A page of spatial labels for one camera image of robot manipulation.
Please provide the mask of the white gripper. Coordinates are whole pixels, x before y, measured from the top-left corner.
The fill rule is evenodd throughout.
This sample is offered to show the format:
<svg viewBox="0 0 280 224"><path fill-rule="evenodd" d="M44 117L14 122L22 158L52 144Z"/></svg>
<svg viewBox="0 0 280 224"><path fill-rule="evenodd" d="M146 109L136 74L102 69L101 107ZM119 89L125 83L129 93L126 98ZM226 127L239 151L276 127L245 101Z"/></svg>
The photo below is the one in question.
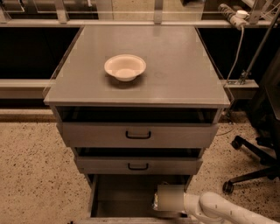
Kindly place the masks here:
<svg viewBox="0 0 280 224"><path fill-rule="evenodd" d="M181 212L184 209L184 187L182 185L159 185L157 187L159 211Z"/></svg>

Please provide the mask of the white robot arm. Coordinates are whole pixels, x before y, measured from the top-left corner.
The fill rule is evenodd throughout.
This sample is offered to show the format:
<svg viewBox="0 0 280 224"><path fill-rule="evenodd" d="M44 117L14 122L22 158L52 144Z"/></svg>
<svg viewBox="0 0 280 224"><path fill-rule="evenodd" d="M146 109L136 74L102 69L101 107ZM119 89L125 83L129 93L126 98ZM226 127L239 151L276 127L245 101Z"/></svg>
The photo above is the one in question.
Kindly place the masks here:
<svg viewBox="0 0 280 224"><path fill-rule="evenodd" d="M182 185L158 185L153 209L190 216L198 224L280 224L214 192L187 193Z"/></svg>

